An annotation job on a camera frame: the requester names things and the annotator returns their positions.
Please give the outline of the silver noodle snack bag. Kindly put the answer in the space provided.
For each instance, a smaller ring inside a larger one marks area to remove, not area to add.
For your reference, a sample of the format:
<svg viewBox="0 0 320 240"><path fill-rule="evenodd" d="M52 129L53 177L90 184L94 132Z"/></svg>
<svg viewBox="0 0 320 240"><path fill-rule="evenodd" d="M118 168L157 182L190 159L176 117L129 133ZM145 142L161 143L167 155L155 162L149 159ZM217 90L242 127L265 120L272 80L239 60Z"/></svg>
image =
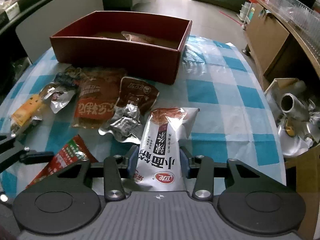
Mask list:
<svg viewBox="0 0 320 240"><path fill-rule="evenodd" d="M188 140L198 108L158 108L141 139L133 179L141 191L185 190L180 144Z"/></svg>

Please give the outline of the yellow wrapped snack bar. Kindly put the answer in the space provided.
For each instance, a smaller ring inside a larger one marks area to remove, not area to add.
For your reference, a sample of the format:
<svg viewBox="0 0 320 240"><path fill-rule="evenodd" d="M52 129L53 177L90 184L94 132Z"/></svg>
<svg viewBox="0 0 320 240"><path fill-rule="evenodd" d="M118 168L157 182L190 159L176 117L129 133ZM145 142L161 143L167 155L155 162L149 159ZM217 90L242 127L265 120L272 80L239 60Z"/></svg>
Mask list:
<svg viewBox="0 0 320 240"><path fill-rule="evenodd" d="M46 104L40 94L33 94L10 117L10 132L18 136L42 121Z"/></svg>

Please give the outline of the silver metal pipe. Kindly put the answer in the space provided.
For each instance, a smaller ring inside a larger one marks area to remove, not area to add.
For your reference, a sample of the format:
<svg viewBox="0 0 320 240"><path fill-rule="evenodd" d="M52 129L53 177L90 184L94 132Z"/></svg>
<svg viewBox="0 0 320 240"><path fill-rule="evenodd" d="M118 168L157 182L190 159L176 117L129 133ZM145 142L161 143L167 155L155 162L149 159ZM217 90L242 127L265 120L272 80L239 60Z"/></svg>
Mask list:
<svg viewBox="0 0 320 240"><path fill-rule="evenodd" d="M280 102L282 112L293 119L299 121L309 120L309 110L306 104L302 103L295 95L285 93Z"/></svg>

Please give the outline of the blue white checkered tablecloth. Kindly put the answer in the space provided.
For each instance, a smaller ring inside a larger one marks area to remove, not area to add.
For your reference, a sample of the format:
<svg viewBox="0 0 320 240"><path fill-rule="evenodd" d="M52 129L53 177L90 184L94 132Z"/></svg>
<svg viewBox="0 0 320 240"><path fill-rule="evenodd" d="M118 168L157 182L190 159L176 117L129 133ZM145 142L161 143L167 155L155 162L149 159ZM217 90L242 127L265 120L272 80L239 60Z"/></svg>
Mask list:
<svg viewBox="0 0 320 240"><path fill-rule="evenodd" d="M58 63L50 48L26 70L1 104L1 133L10 132L12 113L66 67ZM185 143L190 153L209 156L218 163L236 158L286 185L272 112L251 67L232 43L190 35L175 83L147 82L159 90L155 108L200 109ZM117 142L111 134L100 136L98 129L71 127L75 99L57 114L46 107L43 120L22 137L22 144L31 150L57 153L79 134L98 161L125 154L131 144ZM44 166L15 163L1 173L4 192L15 198Z"/></svg>

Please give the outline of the black box on cabinet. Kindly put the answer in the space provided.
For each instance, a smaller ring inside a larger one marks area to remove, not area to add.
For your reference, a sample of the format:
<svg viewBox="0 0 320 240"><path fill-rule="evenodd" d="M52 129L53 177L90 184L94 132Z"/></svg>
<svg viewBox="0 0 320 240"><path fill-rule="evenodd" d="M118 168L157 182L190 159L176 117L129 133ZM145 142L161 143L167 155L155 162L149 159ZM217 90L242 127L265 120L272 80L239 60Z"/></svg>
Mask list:
<svg viewBox="0 0 320 240"><path fill-rule="evenodd" d="M41 0L1 0L1 27Z"/></svg>

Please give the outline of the white boxed snack pack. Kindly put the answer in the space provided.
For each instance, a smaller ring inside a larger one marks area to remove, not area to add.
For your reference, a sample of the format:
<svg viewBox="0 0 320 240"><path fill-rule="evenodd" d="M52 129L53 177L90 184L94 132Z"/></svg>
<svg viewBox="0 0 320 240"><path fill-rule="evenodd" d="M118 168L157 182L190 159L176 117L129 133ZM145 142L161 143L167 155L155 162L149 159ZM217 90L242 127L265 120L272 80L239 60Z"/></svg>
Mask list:
<svg viewBox="0 0 320 240"><path fill-rule="evenodd" d="M43 101L50 102L50 109L54 114L65 108L75 94L75 88L62 85L58 82L47 84L39 93Z"/></svg>

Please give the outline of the brown orange snack packet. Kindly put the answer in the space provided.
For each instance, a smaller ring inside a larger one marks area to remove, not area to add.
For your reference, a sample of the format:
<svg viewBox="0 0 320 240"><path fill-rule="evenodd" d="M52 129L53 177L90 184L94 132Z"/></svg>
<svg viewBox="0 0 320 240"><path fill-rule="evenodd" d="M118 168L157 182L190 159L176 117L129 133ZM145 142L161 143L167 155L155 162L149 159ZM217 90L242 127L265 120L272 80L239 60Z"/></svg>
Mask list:
<svg viewBox="0 0 320 240"><path fill-rule="evenodd" d="M148 35L132 33L132 32L127 32L127 31L122 31L121 35L123 35L126 38L126 40L131 41L131 42L151 44L151 45L156 45L156 46L160 46L160 47L167 47L167 48L171 48L171 49L177 49L180 45L180 42L164 40L164 39L160 39L160 38L151 37Z"/></svg>

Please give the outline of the blue cartoon snack bag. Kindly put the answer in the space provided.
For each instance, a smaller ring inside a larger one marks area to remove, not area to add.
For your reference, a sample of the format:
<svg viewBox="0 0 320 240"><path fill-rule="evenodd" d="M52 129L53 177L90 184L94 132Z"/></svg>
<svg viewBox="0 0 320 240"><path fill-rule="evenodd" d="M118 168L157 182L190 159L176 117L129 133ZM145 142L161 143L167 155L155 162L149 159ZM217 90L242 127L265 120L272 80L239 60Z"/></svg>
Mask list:
<svg viewBox="0 0 320 240"><path fill-rule="evenodd" d="M77 88L80 84L82 69L73 66L67 67L63 72L56 74L54 82L67 87Z"/></svg>

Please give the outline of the brown vacuum meat packet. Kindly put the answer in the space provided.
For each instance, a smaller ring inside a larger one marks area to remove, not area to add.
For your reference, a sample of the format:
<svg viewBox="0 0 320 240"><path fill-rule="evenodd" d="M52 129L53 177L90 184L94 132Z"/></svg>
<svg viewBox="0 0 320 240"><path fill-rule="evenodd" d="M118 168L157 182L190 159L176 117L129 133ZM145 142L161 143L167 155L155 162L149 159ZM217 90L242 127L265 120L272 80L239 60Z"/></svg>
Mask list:
<svg viewBox="0 0 320 240"><path fill-rule="evenodd" d="M111 134L121 143L140 144L144 130L144 115L153 107L159 91L153 85L133 77L121 79L114 115L103 123L98 133Z"/></svg>

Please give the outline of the red cardboard box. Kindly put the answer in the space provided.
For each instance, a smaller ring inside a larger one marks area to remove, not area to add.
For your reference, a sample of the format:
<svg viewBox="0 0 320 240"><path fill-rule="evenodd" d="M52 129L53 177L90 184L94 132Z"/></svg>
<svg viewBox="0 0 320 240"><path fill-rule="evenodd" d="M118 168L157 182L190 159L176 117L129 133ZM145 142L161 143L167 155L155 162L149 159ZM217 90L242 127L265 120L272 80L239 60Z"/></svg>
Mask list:
<svg viewBox="0 0 320 240"><path fill-rule="evenodd" d="M124 69L129 76L174 84L192 21L134 11L94 11L50 37L57 61ZM131 42L122 31L180 42L177 49Z"/></svg>

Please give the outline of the clear plastic tray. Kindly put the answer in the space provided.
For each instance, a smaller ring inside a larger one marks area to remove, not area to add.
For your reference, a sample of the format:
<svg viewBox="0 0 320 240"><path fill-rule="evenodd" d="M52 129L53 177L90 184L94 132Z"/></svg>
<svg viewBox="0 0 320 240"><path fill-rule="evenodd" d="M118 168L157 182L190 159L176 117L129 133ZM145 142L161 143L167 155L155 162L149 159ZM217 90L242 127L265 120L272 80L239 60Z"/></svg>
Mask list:
<svg viewBox="0 0 320 240"><path fill-rule="evenodd" d="M319 13L311 10L299 0L266 0L287 22L292 22L319 47Z"/></svg>

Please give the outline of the wooden sideboard cabinet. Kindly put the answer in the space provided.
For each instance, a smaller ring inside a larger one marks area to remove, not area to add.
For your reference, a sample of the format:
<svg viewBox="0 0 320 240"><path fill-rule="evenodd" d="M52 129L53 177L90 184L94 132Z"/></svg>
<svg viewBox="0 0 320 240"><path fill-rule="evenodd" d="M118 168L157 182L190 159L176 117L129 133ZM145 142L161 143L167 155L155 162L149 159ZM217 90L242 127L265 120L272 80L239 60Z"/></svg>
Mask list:
<svg viewBox="0 0 320 240"><path fill-rule="evenodd" d="M257 0L245 30L247 45L242 51L253 57L257 80L266 90L274 79L297 78L311 91L319 91L319 60L297 28L289 25L266 2Z"/></svg>

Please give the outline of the red green snack packet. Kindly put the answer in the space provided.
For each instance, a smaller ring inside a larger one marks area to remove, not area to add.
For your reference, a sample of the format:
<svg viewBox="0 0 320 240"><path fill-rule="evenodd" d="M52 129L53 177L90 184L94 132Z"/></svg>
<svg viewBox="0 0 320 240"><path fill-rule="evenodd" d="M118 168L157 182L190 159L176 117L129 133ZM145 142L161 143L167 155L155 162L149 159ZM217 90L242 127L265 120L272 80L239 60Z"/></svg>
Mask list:
<svg viewBox="0 0 320 240"><path fill-rule="evenodd" d="M29 183L27 188L79 160L89 160L92 163L98 162L88 150L82 137L76 135L57 152L52 160Z"/></svg>

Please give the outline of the grey white side cabinet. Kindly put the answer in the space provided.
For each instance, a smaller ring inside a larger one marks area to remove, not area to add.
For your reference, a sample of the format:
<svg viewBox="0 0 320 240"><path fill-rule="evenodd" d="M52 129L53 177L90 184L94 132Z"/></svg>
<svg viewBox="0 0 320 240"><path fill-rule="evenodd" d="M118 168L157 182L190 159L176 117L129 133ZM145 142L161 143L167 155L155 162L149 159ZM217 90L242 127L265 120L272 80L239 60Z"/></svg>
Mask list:
<svg viewBox="0 0 320 240"><path fill-rule="evenodd" d="M79 18L103 10L103 0L40 0L1 27L1 59L35 62L52 45L50 37Z"/></svg>

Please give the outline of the orange barcode snack packet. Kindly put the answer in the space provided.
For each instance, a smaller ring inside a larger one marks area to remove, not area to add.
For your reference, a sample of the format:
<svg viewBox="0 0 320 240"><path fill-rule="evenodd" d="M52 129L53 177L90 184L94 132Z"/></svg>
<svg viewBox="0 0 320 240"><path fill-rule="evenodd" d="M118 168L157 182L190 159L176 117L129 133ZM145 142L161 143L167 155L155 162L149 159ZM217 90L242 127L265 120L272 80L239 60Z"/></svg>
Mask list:
<svg viewBox="0 0 320 240"><path fill-rule="evenodd" d="M72 126L97 129L114 115L123 69L84 69Z"/></svg>

